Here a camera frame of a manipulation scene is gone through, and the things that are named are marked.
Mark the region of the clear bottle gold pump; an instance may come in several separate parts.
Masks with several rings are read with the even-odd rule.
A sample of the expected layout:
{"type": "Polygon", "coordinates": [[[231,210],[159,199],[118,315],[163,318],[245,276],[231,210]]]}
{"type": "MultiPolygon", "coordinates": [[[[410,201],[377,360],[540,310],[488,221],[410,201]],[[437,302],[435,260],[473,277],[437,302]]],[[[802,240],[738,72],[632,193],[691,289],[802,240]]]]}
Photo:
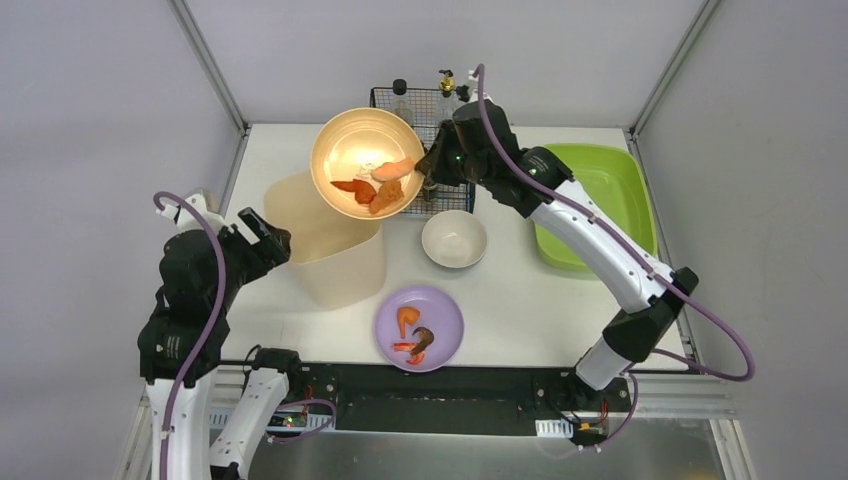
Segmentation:
{"type": "Polygon", "coordinates": [[[437,100],[435,114],[436,120],[441,122],[452,117],[457,108],[457,98],[454,95],[456,83],[454,74],[450,69],[440,70],[442,78],[439,82],[439,98],[437,100]]]}

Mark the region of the soy sauce bottle red label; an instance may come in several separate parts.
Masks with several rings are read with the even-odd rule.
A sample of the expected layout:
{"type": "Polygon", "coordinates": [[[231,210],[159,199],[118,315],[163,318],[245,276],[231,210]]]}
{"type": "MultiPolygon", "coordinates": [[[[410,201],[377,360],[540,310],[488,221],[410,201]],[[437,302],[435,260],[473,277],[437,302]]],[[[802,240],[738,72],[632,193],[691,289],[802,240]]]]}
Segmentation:
{"type": "Polygon", "coordinates": [[[392,94],[391,111],[407,124],[411,125],[414,121],[414,115],[406,97],[407,82],[405,79],[398,78],[393,81],[392,94]]]}

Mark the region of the beige plastic bin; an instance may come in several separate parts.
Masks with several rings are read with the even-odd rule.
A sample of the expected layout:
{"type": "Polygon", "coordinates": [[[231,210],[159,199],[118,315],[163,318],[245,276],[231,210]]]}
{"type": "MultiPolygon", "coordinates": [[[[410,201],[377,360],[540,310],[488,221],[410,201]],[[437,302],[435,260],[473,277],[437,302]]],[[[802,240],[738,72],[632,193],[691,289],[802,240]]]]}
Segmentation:
{"type": "Polygon", "coordinates": [[[382,289],[387,267],[381,222],[333,209],[307,171],[273,183],[263,202],[264,218],[291,234],[288,269],[318,306],[345,307],[382,289]]]}

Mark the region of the orange plastic plate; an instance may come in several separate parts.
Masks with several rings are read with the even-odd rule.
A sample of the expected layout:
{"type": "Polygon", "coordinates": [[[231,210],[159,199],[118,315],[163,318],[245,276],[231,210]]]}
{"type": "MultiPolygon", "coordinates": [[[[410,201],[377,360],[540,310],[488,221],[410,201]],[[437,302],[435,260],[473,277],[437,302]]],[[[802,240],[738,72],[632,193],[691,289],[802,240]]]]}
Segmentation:
{"type": "Polygon", "coordinates": [[[362,180],[378,189],[381,182],[373,178],[374,169],[405,159],[417,162],[423,156],[421,141],[400,117],[361,107],[342,112],[324,124],[314,140],[309,168],[318,193],[336,211],[359,220],[382,220],[412,203],[423,186],[423,174],[412,170],[399,177],[403,196],[376,213],[358,203],[353,193],[332,183],[362,180]]]}

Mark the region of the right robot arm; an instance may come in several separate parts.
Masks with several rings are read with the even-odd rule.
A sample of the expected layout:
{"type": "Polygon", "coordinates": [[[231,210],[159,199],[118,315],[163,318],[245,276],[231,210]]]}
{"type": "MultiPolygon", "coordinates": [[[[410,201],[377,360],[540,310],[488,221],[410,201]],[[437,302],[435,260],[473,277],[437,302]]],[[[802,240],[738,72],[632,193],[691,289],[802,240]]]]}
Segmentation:
{"type": "Polygon", "coordinates": [[[673,269],[626,235],[556,153],[520,147],[505,112],[489,100],[441,121],[416,168],[439,184],[484,188],[559,238],[612,293],[620,310],[575,365],[575,391],[601,391],[646,360],[699,283],[690,268],[673,269]]]}

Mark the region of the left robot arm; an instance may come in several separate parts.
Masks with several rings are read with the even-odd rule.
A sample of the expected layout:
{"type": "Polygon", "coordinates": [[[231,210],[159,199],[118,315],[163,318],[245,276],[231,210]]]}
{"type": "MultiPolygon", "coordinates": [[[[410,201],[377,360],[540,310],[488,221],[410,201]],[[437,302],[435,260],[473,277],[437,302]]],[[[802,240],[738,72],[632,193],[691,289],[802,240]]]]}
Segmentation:
{"type": "Polygon", "coordinates": [[[169,239],[159,265],[162,284],[139,334],[140,374],[153,410],[151,476],[154,479],[244,479],[268,421],[296,384],[297,352],[259,349],[235,410],[216,439],[210,437],[211,403],[230,328],[227,315],[239,290],[286,263],[291,235],[252,208],[238,214],[257,240],[237,225],[216,229],[226,284],[215,304],[218,261],[206,232],[189,229],[169,239]]]}

